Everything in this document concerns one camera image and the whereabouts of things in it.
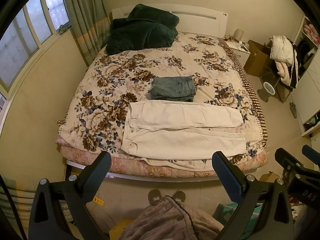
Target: green blanket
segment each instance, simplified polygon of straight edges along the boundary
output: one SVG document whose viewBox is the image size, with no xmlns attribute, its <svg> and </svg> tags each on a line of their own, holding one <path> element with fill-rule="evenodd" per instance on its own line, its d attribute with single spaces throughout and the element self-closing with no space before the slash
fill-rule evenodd
<svg viewBox="0 0 320 240">
<path fill-rule="evenodd" d="M 113 55 L 125 50 L 171 47 L 178 35 L 178 23 L 179 17 L 172 13 L 138 4 L 127 19 L 113 20 L 106 52 Z"/>
<path fill-rule="evenodd" d="M 168 48 L 178 35 L 176 29 L 150 21 L 138 21 L 114 30 L 108 40 L 109 55 L 125 50 Z"/>
</svg>

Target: hanging clothes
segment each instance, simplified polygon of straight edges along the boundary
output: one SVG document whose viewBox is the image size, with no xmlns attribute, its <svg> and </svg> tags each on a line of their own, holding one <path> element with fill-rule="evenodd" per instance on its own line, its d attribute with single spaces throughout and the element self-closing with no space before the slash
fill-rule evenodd
<svg viewBox="0 0 320 240">
<path fill-rule="evenodd" d="M 301 56 L 298 47 L 285 36 L 273 36 L 270 58 L 276 62 L 281 82 L 293 88 L 297 87 L 298 69 Z"/>
</svg>

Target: white headboard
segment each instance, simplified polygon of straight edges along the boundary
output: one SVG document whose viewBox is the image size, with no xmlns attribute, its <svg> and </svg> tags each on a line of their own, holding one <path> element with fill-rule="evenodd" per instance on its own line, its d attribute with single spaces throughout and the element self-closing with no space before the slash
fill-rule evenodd
<svg viewBox="0 0 320 240">
<path fill-rule="evenodd" d="M 228 14 L 208 8 L 155 3 L 147 4 L 161 10 L 169 11 L 180 18 L 176 29 L 178 32 L 196 33 L 223 38 L 226 32 Z M 113 19 L 127 18 L 133 6 L 120 7 L 112 10 Z"/>
</svg>

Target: bed sheet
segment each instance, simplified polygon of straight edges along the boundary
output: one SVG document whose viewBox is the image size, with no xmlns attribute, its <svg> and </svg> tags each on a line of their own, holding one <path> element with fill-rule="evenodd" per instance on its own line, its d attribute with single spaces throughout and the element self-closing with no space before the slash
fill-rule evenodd
<svg viewBox="0 0 320 240">
<path fill-rule="evenodd" d="M 242 114 L 244 124 L 240 127 L 214 128 L 245 133 L 246 153 L 229 160 L 241 164 L 264 152 L 264 116 L 244 69 L 222 39 L 191 33 L 179 33 L 171 48 L 112 56 L 102 50 L 79 84 L 64 120 L 59 121 L 59 135 L 71 147 L 91 154 L 105 150 L 112 157 L 144 161 L 151 166 L 212 171 L 209 160 L 150 160 L 120 150 L 129 103 L 149 99 L 155 76 L 188 75 L 197 89 L 194 102 L 228 106 Z"/>
<path fill-rule="evenodd" d="M 82 165 L 90 165 L 98 156 L 81 151 L 70 146 L 61 146 L 60 153 L 69 161 Z M 169 166 L 152 166 L 144 160 L 112 158 L 109 172 L 132 176 L 156 177 L 156 178 L 202 178 L 212 177 L 215 171 L 192 171 L 175 169 Z M 246 162 L 236 163 L 241 171 L 257 169 L 268 163 L 266 150 Z"/>
</svg>

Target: folded jeans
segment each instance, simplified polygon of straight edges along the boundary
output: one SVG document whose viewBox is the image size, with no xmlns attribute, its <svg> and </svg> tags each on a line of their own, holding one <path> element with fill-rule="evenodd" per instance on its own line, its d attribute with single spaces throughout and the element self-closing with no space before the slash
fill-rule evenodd
<svg viewBox="0 0 320 240">
<path fill-rule="evenodd" d="M 196 89 L 192 76 L 156 77 L 149 92 L 151 99 L 192 102 Z"/>
</svg>

